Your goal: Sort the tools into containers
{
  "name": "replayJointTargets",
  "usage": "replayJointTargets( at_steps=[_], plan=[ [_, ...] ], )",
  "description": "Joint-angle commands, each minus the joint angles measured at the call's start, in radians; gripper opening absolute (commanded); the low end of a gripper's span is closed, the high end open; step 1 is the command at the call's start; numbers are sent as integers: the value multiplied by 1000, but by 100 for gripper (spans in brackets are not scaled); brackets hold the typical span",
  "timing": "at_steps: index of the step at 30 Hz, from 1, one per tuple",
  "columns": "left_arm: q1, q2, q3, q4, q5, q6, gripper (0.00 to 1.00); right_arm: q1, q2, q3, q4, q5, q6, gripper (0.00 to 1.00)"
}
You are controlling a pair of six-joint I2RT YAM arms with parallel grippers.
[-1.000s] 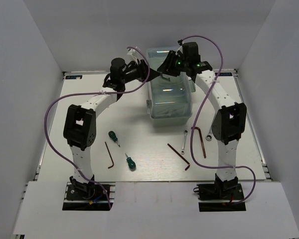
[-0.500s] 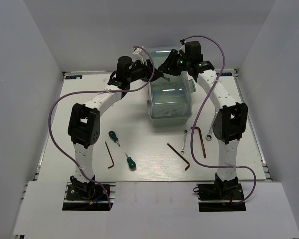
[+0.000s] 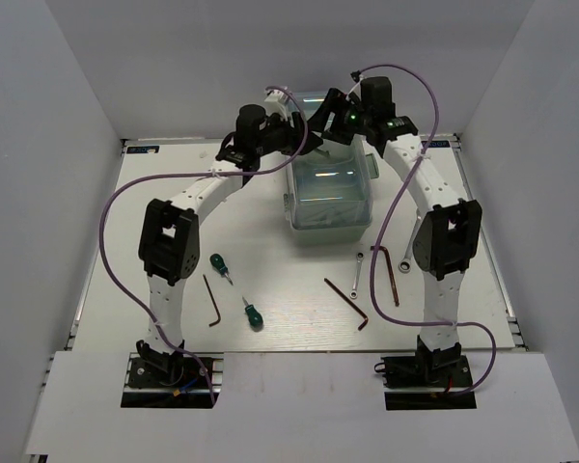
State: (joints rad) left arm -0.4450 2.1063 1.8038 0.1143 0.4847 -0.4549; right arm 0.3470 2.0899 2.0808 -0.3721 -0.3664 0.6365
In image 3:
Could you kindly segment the green screwdriver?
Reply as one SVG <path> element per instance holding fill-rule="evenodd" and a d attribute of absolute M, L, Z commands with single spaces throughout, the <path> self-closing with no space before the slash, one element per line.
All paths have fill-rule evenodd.
<path fill-rule="evenodd" d="M 242 302 L 251 329 L 254 331 L 260 331 L 263 328 L 262 315 L 245 297 L 242 297 Z"/>
<path fill-rule="evenodd" d="M 222 258 L 221 255 L 215 253 L 212 254 L 209 257 L 209 261 L 210 264 L 212 265 L 212 267 L 219 273 L 219 275 L 223 278 L 225 278 L 231 285 L 234 284 L 231 276 L 230 276 L 230 271 L 228 266 L 226 265 L 226 262 L 224 261 L 224 259 Z"/>

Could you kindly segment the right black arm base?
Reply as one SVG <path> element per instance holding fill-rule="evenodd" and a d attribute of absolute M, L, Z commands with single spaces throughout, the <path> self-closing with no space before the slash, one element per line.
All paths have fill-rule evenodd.
<path fill-rule="evenodd" d="M 413 356 L 382 357 L 373 367 L 384 385 L 387 411 L 448 411 L 477 408 L 474 392 L 459 392 L 473 385 L 465 355 L 453 366 L 427 376 Z"/>

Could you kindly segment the brown hex key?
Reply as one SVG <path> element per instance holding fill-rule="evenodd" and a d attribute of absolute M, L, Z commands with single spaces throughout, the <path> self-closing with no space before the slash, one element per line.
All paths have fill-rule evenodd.
<path fill-rule="evenodd" d="M 398 287 L 397 287 L 395 272 L 393 269 L 393 264 L 392 264 L 392 259 L 391 259 L 390 253 L 385 246 L 381 246 L 379 248 L 379 253 L 382 254 L 384 259 L 385 259 L 385 264 L 386 264 L 386 269 L 387 269 L 387 273 L 388 273 L 388 277 L 389 277 L 389 283 L 390 283 L 390 287 L 391 287 L 391 292 L 392 292 L 394 304 L 396 307 L 398 307 L 400 305 L 400 297 L 399 297 L 399 293 L 398 293 Z"/>
<path fill-rule="evenodd" d="M 328 278 L 323 279 L 324 283 L 330 287 L 354 312 L 361 316 L 362 322 L 358 325 L 357 331 L 361 332 L 367 326 L 369 317 L 367 314 L 346 294 L 344 294 L 332 281 Z"/>
<path fill-rule="evenodd" d="M 209 284 L 207 275 L 203 273 L 202 276 L 203 276 L 203 280 L 204 280 L 204 283 L 205 283 L 205 287 L 206 287 L 206 289 L 207 289 L 207 294 L 208 294 L 210 303 L 211 303 L 211 305 L 212 305 L 212 307 L 213 307 L 213 309 L 214 309 L 215 315 L 216 315 L 216 318 L 215 318 L 212 322 L 210 322 L 210 323 L 208 324 L 208 327 L 209 327 L 209 328 L 212 328 L 212 327 L 215 327 L 216 325 L 218 325 L 218 324 L 221 322 L 222 316 L 221 316 L 221 313 L 220 313 L 220 311 L 219 311 L 219 308 L 218 308 L 217 302 L 216 302 L 216 300 L 215 300 L 214 294 L 213 294 L 213 292 L 212 292 L 211 286 L 210 286 L 210 284 Z"/>

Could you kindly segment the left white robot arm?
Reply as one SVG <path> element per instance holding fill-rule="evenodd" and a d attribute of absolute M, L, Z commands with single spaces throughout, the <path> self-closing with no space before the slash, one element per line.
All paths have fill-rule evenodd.
<path fill-rule="evenodd" d="M 177 352 L 184 346 L 182 297 L 200 259 L 200 226 L 214 208 L 246 185 L 260 169 L 263 156 L 275 151 L 303 154 L 320 144 L 309 133 L 302 113 L 286 118 L 268 115 L 257 104 L 245 105 L 238 112 L 234 132 L 223 140 L 210 175 L 167 201 L 154 199 L 148 204 L 138 256 L 148 277 L 153 320 L 136 349 L 162 384 L 176 384 L 184 374 L 185 363 Z"/>

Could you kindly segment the large silver ratchet wrench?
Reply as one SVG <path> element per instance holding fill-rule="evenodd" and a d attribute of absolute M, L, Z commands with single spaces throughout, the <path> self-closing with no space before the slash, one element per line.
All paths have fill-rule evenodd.
<path fill-rule="evenodd" d="M 414 226 L 410 237 L 407 242 L 407 246 L 404 251 L 403 258 L 399 263 L 399 271 L 403 274 L 407 274 L 411 271 L 411 262 L 412 262 L 412 253 L 413 253 L 413 243 L 416 235 L 418 233 L 419 228 L 421 227 L 422 217 L 420 215 L 416 216 L 416 220 L 414 222 Z"/>

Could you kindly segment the green plastic toolbox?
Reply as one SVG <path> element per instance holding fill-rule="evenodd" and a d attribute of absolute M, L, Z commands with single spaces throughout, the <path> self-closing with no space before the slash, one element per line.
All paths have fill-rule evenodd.
<path fill-rule="evenodd" d="M 323 100 L 304 101 L 309 118 Z M 325 130 L 315 132 L 323 140 L 321 147 L 287 167 L 286 217 L 301 246 L 353 244 L 372 223 L 371 180 L 378 176 L 372 156 L 365 153 L 360 136 L 342 145 L 327 140 Z"/>

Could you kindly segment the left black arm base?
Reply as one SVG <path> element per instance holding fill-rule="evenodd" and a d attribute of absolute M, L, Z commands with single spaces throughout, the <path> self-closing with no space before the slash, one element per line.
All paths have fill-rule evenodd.
<path fill-rule="evenodd" d="M 136 342 L 121 398 L 124 409 L 211 409 L 221 392 L 223 359 L 158 352 Z"/>

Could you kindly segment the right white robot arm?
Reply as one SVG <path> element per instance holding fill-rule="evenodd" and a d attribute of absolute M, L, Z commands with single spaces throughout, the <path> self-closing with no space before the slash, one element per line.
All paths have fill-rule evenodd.
<path fill-rule="evenodd" d="M 427 157 L 415 124 L 396 113 L 388 78 L 366 78 L 359 87 L 359 93 L 349 94 L 330 89 L 309 127 L 344 145 L 364 137 L 403 179 L 417 206 L 420 221 L 412 234 L 412 253 L 423 272 L 425 295 L 416 370 L 424 382 L 436 385 L 461 358 L 459 293 L 477 253 L 483 210 L 477 201 L 464 200 Z"/>

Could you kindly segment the small silver ratchet wrench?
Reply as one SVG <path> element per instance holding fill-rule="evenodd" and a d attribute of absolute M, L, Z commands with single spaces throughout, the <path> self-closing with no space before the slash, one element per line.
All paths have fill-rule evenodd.
<path fill-rule="evenodd" d="M 364 258 L 365 258 L 365 256 L 364 256 L 363 252 L 358 252 L 355 256 L 355 260 L 356 260 L 355 272 L 354 272 L 354 278 L 353 278 L 351 291 L 349 293 L 349 297 L 352 300 L 355 300 L 358 297 L 359 283 L 360 283 L 362 265 L 363 265 Z"/>

